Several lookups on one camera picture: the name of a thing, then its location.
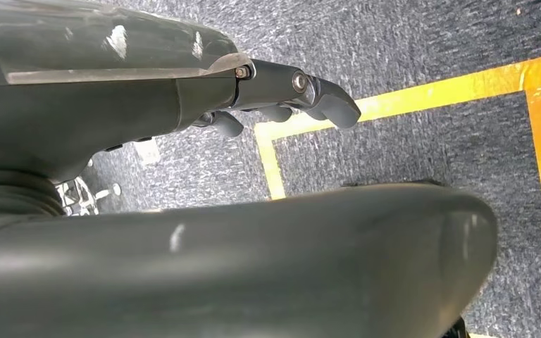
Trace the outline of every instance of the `clear plastic cover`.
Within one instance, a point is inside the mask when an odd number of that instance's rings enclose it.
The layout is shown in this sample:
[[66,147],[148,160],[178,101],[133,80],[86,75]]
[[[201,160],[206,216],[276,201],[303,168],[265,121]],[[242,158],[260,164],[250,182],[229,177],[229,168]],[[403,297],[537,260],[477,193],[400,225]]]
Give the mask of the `clear plastic cover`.
[[249,64],[217,30],[80,1],[0,0],[10,84],[197,77]]

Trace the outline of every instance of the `screw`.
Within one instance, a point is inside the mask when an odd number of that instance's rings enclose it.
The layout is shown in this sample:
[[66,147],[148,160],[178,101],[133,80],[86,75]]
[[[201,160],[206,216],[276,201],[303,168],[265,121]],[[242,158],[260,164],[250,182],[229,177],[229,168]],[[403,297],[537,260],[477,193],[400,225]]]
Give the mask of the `screw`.
[[304,74],[302,71],[298,70],[293,74],[293,89],[295,89],[298,93],[303,93],[306,91],[306,88],[308,87],[308,79],[306,78],[306,74]]
[[235,77],[238,79],[247,79],[250,77],[250,68],[245,65],[235,68]]

